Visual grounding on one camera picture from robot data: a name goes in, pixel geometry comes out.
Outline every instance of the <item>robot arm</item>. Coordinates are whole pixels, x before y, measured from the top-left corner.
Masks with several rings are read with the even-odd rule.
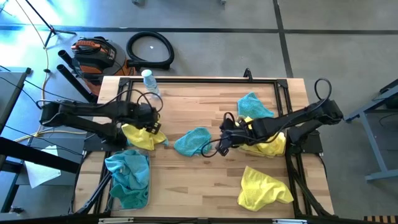
[[[156,134],[160,129],[156,108],[148,104],[112,101],[105,104],[52,101],[42,107],[40,123],[47,127],[69,126],[97,134],[104,142],[125,144],[126,137],[116,123],[126,123],[137,129],[146,128]],[[80,116],[108,117],[113,122],[99,124]]]
[[[343,113],[334,100],[327,98],[278,118],[260,118],[247,123],[241,120],[238,121],[239,126],[235,125],[233,118],[226,118],[220,126],[221,141],[216,148],[222,156],[225,156],[229,147],[272,142],[283,129],[303,124],[294,127],[295,131],[292,132],[294,135],[291,138],[298,141],[321,125],[338,124],[341,119],[343,119]]]

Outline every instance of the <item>gray floor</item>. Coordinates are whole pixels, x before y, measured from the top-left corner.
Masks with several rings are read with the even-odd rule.
[[[24,1],[20,2],[34,22],[41,24]],[[48,4],[39,0],[31,2],[40,8],[43,16],[53,25],[277,28],[272,0],[228,0],[225,7],[221,7],[217,0],[147,0],[143,7],[134,6],[127,0],[48,0]],[[285,29],[398,29],[395,22],[398,19],[395,13],[398,2],[394,0],[280,0],[279,6]],[[0,13],[0,25],[29,23],[14,1],[8,2],[5,10],[14,16]],[[41,34],[43,37],[47,35],[46,32]],[[79,32],[78,36],[102,35],[124,47],[133,34]],[[255,77],[286,77],[278,34],[169,32],[163,35],[172,43],[176,58],[170,71],[154,71],[155,75],[240,77],[244,69],[249,67]],[[49,56],[53,74],[46,89],[82,100],[55,69],[62,62],[57,57],[58,50],[68,50],[77,38],[61,34],[51,39]],[[21,31],[2,30],[0,39],[1,52],[13,52],[1,54],[0,64],[7,67],[32,67],[35,72],[28,79],[41,84],[45,54],[34,30],[29,26]],[[397,78],[398,35],[289,34],[286,39],[294,77],[304,78],[310,101],[317,100],[313,90],[315,80],[319,77],[328,78],[333,85],[332,98],[344,114],[371,100],[380,88]],[[140,40],[134,45],[134,51],[148,60],[160,60],[167,56],[166,49],[150,38]],[[25,89],[35,99],[40,98],[39,90],[28,84]],[[31,133],[37,129],[39,111],[34,109],[29,100],[21,95],[8,125]],[[379,169],[361,123],[340,123],[321,127],[320,131],[335,213],[345,218],[397,215],[398,178],[365,182],[366,174]],[[5,129],[2,135],[11,139],[21,136],[9,129]],[[389,152],[389,157],[398,159],[398,152]],[[396,163],[390,164],[390,168],[397,166]],[[66,206],[61,202],[59,204],[60,208]],[[63,213],[61,210],[53,212],[55,215]],[[34,213],[40,216],[43,211],[35,209]]]

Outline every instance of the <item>metal stand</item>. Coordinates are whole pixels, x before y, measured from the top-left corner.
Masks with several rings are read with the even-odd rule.
[[[26,0],[26,3],[33,9],[33,11],[36,12],[36,14],[41,18],[41,20],[44,22],[44,24],[50,29],[50,33],[49,33],[49,36],[47,37],[47,40],[45,41],[44,47],[47,47],[47,44],[49,43],[52,34],[57,35],[57,33],[63,33],[63,34],[74,34],[74,35],[76,35],[75,32],[54,29],[54,27],[52,27],[50,24],[48,24],[44,20],[44,18],[39,14],[39,12],[36,11],[36,9],[33,7],[33,5],[28,0]]]
[[[388,170],[386,164],[384,163],[384,159],[381,155],[380,148],[376,142],[376,136],[372,132],[371,126],[367,118],[368,113],[378,111],[375,109],[383,105],[390,97],[398,95],[398,81],[396,80],[392,82],[390,85],[384,87],[381,90],[381,92],[383,92],[383,94],[373,99],[372,102],[352,112],[350,115],[344,117],[344,120],[347,123],[350,123],[355,118],[359,118],[361,120],[362,125],[366,131],[366,134],[368,135],[369,142],[371,143],[377,163],[379,164],[381,171],[365,176],[365,179],[367,181],[390,178],[390,177],[398,177],[398,169]]]

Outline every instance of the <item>tripod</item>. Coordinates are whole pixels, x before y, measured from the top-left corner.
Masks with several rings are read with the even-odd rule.
[[[45,41],[44,47],[47,47],[47,44],[49,43],[52,34],[57,35],[57,33],[63,33],[63,34],[75,34],[76,35],[75,32],[54,29],[54,27],[52,27],[50,24],[48,24],[44,20],[44,18],[39,14],[39,12],[36,11],[35,7],[33,7],[33,5],[28,0],[26,0],[26,3],[33,9],[33,11],[36,12],[36,14],[41,18],[41,20],[44,22],[44,24],[50,29],[50,33],[49,33],[49,36],[47,37],[47,40]]]

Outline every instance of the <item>black hose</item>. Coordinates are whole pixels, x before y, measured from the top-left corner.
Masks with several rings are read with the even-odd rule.
[[[95,98],[91,95],[86,88],[80,84],[80,82],[69,72],[69,70],[64,65],[58,65],[57,70],[69,81],[70,84],[75,87],[75,89],[88,101],[94,102]]]
[[[137,57],[132,52],[132,45],[136,40],[140,39],[141,37],[155,37],[156,39],[160,40],[167,47],[167,50],[169,51],[169,58],[163,62],[148,62],[144,59]],[[172,44],[170,44],[170,42],[162,34],[157,32],[143,31],[137,33],[129,39],[126,48],[127,54],[132,59],[127,61],[127,66],[135,67],[136,70],[139,70],[141,67],[161,68],[164,70],[168,70],[170,69],[170,64],[174,61],[174,50]]]
[[[69,56],[66,50],[58,51],[58,56],[62,58],[63,61],[66,62],[71,69],[75,69],[75,67],[72,64],[72,58]]]

